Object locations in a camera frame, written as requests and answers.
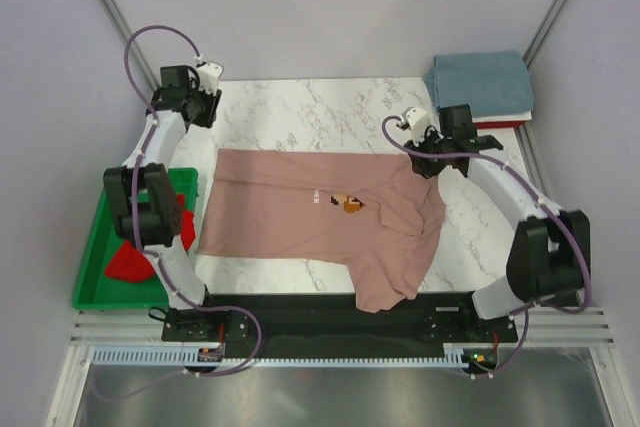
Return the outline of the pink printed t-shirt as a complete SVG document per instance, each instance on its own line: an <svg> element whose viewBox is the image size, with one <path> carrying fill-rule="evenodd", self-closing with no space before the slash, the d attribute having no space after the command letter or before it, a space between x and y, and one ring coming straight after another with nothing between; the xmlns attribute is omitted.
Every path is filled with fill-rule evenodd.
<svg viewBox="0 0 640 427"><path fill-rule="evenodd" d="M405 155L222 149L198 252L344 265L377 313L416 297L445 213Z"/></svg>

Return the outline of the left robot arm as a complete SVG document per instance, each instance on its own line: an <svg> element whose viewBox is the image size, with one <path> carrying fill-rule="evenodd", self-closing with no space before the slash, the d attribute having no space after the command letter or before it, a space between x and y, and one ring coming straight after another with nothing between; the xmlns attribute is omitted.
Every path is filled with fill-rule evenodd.
<svg viewBox="0 0 640 427"><path fill-rule="evenodd" d="M181 240L183 208L168 165L192 126L210 128L221 99L223 67L198 61L163 67L162 84L148 101L143 133L119 167L103 174L106 199L118 237L129 241L151 265L175 310L190 310L185 329L208 340L219 316L204 307L208 290L195 274Z"/></svg>

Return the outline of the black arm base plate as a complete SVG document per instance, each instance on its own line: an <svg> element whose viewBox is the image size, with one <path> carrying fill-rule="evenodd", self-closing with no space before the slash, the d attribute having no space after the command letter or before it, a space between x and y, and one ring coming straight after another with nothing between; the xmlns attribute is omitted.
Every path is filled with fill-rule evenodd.
<svg viewBox="0 0 640 427"><path fill-rule="evenodd" d="M469 292L422 293L388 311L366 313L353 294L233 294L206 299L209 312L169 308L160 319L165 342L248 341L258 331L314 338L321 335L424 339L434 343L513 343L514 322L482 320Z"/></svg>

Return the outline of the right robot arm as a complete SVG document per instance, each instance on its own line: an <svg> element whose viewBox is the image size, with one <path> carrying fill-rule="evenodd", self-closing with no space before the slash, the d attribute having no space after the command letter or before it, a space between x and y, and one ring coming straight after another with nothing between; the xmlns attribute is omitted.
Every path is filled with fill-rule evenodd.
<svg viewBox="0 0 640 427"><path fill-rule="evenodd" d="M425 109L409 108L400 127L411 134L405 146L415 173L432 178L447 167L458 170L514 230L505 275L475 291L473 306L458 315L465 338L481 340L493 330L494 318L556 296L582 291L582 304L589 305L590 223L582 211L564 210L525 179L494 136L477 132L467 105L441 109L437 126Z"/></svg>

